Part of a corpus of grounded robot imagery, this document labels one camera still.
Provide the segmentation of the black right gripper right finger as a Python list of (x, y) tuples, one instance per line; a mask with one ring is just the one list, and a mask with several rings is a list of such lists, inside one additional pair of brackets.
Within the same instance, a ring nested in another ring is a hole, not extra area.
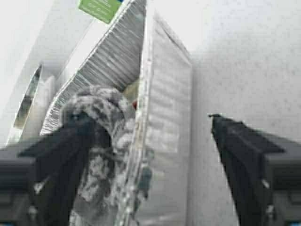
[(242, 121), (210, 114), (211, 133), (223, 165), (238, 222), (241, 226), (265, 226), (269, 186), (262, 182), (264, 157), (284, 149)]

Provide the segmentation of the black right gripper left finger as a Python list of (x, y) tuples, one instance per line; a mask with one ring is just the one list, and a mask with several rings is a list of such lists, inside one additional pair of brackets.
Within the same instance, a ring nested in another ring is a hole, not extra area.
[(18, 157), (29, 160), (24, 183), (31, 206), (36, 210), (30, 214), (31, 225), (68, 225), (88, 152), (98, 129), (105, 131), (87, 113), (80, 113), (49, 135), (19, 142)]

